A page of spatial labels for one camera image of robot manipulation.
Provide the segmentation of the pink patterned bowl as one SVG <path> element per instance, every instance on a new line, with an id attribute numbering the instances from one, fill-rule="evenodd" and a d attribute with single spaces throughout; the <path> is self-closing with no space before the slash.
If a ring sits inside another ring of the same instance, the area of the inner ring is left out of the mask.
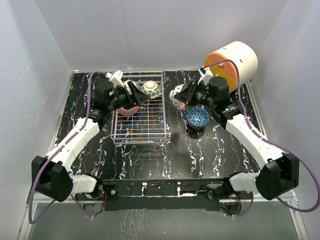
<path id="1" fill-rule="evenodd" d="M 130 109 L 125 109 L 124 107 L 119 108 L 117 111 L 123 116 L 132 116 L 139 110 L 139 106 L 134 106 Z"/>

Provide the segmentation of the red lattice white bowl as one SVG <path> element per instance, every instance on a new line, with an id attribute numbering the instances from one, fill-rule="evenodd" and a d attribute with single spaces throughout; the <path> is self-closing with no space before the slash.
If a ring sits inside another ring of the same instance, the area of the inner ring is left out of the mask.
<path id="1" fill-rule="evenodd" d="M 201 129 L 209 123 L 211 117 L 209 112 L 204 108 L 192 107 L 188 109 L 186 119 L 191 127 Z"/>

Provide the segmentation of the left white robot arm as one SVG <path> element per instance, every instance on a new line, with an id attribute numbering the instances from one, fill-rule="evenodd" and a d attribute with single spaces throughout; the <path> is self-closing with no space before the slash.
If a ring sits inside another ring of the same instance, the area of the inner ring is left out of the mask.
<path id="1" fill-rule="evenodd" d="M 104 80 L 96 84 L 93 94 L 88 96 L 88 110 L 85 117 L 78 119 L 67 136 L 44 157 L 36 156 L 31 163 L 31 192 L 41 193 L 55 201 L 63 202 L 69 195 L 86 193 L 97 200 L 103 195 L 99 180 L 88 173 L 71 174 L 73 162 L 90 140 L 110 120 L 111 113 L 119 108 L 139 107 L 150 100 L 133 83 L 128 86 L 113 86 Z"/>

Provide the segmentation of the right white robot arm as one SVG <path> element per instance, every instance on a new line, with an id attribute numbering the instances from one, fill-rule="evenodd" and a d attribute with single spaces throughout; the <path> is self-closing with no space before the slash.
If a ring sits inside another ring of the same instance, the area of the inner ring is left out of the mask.
<path id="1" fill-rule="evenodd" d="M 252 155 L 259 173 L 233 173 L 223 180 L 223 194 L 233 199 L 240 192 L 260 193 L 265 199 L 276 197 L 299 185 L 299 160 L 291 153 L 267 143 L 264 135 L 251 125 L 245 111 L 229 97 L 229 86 L 222 77 L 212 77 L 208 85 L 193 80 L 173 94 L 187 106 L 203 105 L 213 119 L 232 134 Z"/>

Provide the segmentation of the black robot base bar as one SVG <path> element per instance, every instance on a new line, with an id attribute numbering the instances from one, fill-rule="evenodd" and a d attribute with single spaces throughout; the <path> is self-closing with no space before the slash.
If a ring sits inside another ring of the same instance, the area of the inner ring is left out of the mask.
<path id="1" fill-rule="evenodd" d="M 222 179 L 101 180 L 92 193 L 78 193 L 80 201 L 95 201 L 104 211 L 131 209 L 219 211 L 224 204 L 250 201 L 246 192 L 235 192 Z"/>

